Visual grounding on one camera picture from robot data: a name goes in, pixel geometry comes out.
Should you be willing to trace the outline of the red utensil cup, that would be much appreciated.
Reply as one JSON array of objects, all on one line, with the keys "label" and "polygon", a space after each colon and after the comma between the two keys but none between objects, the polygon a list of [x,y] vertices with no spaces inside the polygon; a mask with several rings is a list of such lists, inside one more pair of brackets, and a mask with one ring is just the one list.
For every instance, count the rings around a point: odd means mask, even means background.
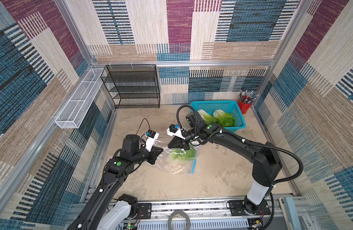
[{"label": "red utensil cup", "polygon": [[241,113],[244,115],[247,113],[248,109],[251,108],[252,103],[250,102],[250,97],[242,96],[243,102],[238,100],[237,104],[241,110]]}]

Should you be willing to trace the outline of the white mesh wall basket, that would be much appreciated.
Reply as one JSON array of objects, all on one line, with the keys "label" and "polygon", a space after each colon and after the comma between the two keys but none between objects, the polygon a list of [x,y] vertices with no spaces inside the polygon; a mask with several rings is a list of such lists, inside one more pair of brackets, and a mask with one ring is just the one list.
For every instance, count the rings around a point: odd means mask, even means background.
[{"label": "white mesh wall basket", "polygon": [[55,120],[61,129],[77,129],[102,85],[103,69],[91,69]]}]

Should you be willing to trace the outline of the grey tape roll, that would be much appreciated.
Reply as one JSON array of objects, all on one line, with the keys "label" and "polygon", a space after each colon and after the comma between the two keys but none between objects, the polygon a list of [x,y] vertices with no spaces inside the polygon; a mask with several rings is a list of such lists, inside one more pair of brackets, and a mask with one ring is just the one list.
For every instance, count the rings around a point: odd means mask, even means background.
[{"label": "grey tape roll", "polygon": [[190,230],[191,221],[187,213],[177,210],[170,214],[167,227],[168,230]]}]

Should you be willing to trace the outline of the chinese cabbage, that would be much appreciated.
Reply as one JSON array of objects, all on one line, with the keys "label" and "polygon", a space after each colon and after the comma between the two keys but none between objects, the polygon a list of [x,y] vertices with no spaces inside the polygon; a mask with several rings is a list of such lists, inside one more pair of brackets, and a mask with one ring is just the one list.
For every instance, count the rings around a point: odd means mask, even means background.
[{"label": "chinese cabbage", "polygon": [[222,127],[234,127],[235,117],[233,114],[226,113],[223,110],[215,110],[213,117],[217,118],[218,124]]},{"label": "chinese cabbage", "polygon": [[213,117],[212,115],[208,114],[206,111],[200,109],[197,111],[201,118],[206,122],[207,125],[210,123],[218,123],[217,118]]}]

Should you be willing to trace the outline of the teal plastic basket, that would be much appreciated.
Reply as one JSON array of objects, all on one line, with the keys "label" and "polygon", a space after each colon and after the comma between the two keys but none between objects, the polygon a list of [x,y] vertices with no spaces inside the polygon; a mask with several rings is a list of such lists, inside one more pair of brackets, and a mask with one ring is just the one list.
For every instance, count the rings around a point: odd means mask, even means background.
[{"label": "teal plastic basket", "polygon": [[207,124],[216,123],[231,132],[246,127],[243,114],[236,101],[194,101],[191,106]]}]

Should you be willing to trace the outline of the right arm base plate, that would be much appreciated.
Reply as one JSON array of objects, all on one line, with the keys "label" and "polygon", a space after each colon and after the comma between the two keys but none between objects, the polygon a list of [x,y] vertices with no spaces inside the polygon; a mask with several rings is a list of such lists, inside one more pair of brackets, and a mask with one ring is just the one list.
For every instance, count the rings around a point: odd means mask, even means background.
[{"label": "right arm base plate", "polygon": [[229,200],[226,207],[232,216],[269,216],[271,214],[270,206],[265,199],[259,205],[245,199]]}]

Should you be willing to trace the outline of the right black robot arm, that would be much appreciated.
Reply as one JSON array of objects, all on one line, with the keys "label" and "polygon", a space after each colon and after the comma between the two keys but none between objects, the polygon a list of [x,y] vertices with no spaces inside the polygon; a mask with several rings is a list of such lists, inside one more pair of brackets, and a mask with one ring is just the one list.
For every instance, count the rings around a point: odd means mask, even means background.
[{"label": "right black robot arm", "polygon": [[[206,123],[195,109],[186,116],[186,120],[191,127],[190,130],[185,130],[179,121],[168,127],[167,134],[173,138],[168,144],[169,149],[189,150],[194,141],[200,145],[210,142],[222,145],[252,163],[254,181],[243,203],[244,211],[248,215],[255,215],[259,211],[264,198],[271,193],[276,184],[294,180],[303,173],[301,159],[288,150],[276,147],[270,142],[262,144],[245,139],[214,122]],[[283,166],[279,152],[287,154],[298,163],[299,168],[294,175],[277,179]]]}]

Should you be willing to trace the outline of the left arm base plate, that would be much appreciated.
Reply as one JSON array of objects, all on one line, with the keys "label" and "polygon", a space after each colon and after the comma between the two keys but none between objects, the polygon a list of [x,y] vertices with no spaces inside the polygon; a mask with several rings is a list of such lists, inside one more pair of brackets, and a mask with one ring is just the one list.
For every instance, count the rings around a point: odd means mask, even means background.
[{"label": "left arm base plate", "polygon": [[150,219],[152,211],[152,203],[138,203],[138,204],[128,204],[126,207],[129,209],[129,214],[124,218],[126,220],[141,220]]}]

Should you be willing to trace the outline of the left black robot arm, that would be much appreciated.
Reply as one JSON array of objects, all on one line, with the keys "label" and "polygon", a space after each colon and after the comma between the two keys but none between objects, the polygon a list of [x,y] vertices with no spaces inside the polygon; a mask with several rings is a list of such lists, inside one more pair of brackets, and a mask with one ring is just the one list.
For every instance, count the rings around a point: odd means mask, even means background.
[{"label": "left black robot arm", "polygon": [[69,230],[97,229],[114,195],[135,170],[134,166],[144,162],[155,164],[163,149],[152,145],[151,149],[147,150],[145,146],[140,146],[142,141],[141,137],[135,134],[124,138],[122,148],[106,163],[96,191],[78,217],[67,227]]}]

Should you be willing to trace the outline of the clear blue-zip bag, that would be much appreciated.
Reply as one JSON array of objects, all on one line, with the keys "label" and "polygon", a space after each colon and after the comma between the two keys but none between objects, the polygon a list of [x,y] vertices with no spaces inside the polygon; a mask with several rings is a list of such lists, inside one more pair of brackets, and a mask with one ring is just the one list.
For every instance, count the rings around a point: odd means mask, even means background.
[{"label": "clear blue-zip bag", "polygon": [[155,162],[158,169],[169,174],[194,174],[198,147],[190,146],[189,150],[169,149],[167,143],[160,140],[155,142],[155,146],[163,149]]}]

